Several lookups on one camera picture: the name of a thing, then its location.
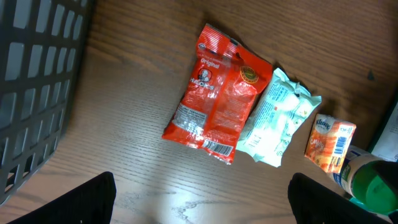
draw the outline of red plastic packet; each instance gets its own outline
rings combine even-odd
[[[271,80],[272,65],[210,25],[197,42],[197,58],[162,138],[202,148],[230,164],[254,99]]]

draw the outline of black object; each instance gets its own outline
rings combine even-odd
[[[9,224],[109,224],[115,197],[113,174],[104,172]]]
[[[94,0],[0,0],[0,205],[51,158]]]
[[[288,198],[298,224],[389,223],[301,173],[290,181]],[[390,218],[398,223],[393,215]]]

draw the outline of black plastic basket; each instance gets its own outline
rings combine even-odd
[[[53,156],[92,0],[0,0],[0,204]]]

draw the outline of wood grain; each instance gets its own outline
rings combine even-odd
[[[109,170],[118,188],[113,223],[294,223],[294,173],[341,193],[303,156],[315,113],[357,124],[353,144],[366,148],[388,106],[398,82],[397,8],[393,0],[98,0],[66,137],[0,208],[0,222]],[[226,166],[161,140],[206,22],[323,97],[282,167],[242,152]]]

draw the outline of cylindrical container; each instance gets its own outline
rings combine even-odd
[[[398,198],[373,169],[380,158],[350,146],[339,174],[329,176],[349,194],[378,213],[398,209]]]

